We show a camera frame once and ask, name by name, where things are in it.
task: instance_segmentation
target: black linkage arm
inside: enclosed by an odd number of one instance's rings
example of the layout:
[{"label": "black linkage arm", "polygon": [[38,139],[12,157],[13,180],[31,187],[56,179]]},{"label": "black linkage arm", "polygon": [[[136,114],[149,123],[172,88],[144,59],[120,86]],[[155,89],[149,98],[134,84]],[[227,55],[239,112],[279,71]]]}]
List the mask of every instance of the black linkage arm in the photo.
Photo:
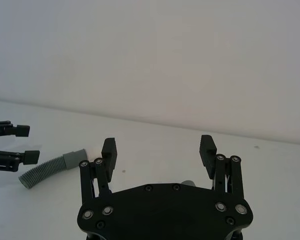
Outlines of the black linkage arm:
[{"label": "black linkage arm", "polygon": [[242,240],[241,230],[251,224],[253,213],[244,200],[241,159],[217,154],[209,135],[201,137],[199,152],[212,189],[160,183],[112,193],[108,183],[117,148],[115,139],[107,138],[102,158],[79,164],[82,206],[77,223],[86,239]]},{"label": "black linkage arm", "polygon": [[[13,126],[10,121],[0,121],[0,136],[15,135],[16,137],[28,137],[30,126]],[[39,151],[7,152],[0,151],[0,171],[16,172],[19,164],[24,165],[37,164]]]}]

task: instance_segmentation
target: gray hose connector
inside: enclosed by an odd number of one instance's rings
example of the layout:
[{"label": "gray hose connector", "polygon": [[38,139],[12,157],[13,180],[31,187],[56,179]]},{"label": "gray hose connector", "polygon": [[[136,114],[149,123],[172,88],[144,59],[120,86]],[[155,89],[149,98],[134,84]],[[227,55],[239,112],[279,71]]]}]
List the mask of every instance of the gray hose connector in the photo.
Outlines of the gray hose connector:
[{"label": "gray hose connector", "polygon": [[78,167],[83,160],[88,160],[86,150],[68,152],[30,169],[22,174],[19,180],[27,189],[31,189],[56,173]]}]

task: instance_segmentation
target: white table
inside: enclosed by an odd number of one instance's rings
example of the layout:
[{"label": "white table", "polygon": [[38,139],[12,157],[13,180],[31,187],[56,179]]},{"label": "white table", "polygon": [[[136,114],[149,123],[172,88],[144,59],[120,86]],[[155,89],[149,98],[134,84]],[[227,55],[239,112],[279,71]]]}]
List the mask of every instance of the white table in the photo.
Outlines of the white table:
[{"label": "white table", "polygon": [[[82,148],[98,153],[105,138],[115,137],[113,192],[189,179],[211,187],[199,155],[204,132],[0,102],[0,121],[5,120],[31,129],[28,138],[0,137],[0,150],[40,150],[39,163]],[[300,145],[211,135],[219,153],[242,158],[245,199],[254,214],[252,225],[243,230],[245,239],[300,239]],[[79,169],[28,190],[18,176],[32,167],[0,172],[0,240],[85,240],[77,225]]]}]

